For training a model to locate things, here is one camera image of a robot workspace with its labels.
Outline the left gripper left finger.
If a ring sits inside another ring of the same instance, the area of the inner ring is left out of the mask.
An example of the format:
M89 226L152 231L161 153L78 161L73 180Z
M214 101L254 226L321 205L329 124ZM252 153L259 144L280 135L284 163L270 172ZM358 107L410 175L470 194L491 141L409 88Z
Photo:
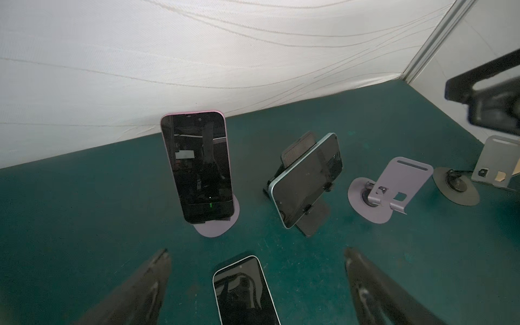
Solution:
M157 324L171 273L168 250L157 251L149 261L76 324Z

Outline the landscape black phone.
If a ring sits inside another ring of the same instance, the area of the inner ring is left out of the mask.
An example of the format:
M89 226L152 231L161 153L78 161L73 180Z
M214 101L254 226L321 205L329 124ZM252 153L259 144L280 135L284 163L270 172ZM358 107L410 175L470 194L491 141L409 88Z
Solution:
M338 137L329 133L282 172L268 192L284 228L296 227L306 208L333 189L342 170Z

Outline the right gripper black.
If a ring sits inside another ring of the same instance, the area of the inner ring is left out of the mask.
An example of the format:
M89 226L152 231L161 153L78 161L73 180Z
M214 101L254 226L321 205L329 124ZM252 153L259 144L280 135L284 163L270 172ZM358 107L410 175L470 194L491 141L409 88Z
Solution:
M444 97L468 106L470 124L519 135L519 77L475 89L480 81L490 79L519 66L519 50L471 69L446 81Z

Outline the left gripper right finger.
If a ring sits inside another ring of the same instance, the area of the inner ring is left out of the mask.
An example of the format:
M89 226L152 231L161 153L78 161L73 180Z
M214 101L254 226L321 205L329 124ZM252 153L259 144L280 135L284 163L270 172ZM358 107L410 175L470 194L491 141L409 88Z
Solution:
M344 256L359 324L445 323L356 248L346 248Z

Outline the phone silver edge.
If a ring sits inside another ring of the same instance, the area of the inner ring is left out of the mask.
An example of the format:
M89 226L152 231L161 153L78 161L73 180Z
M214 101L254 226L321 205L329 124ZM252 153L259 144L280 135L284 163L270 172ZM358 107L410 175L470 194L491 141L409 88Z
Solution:
M218 269L213 289L222 325L280 324L259 259L249 255Z

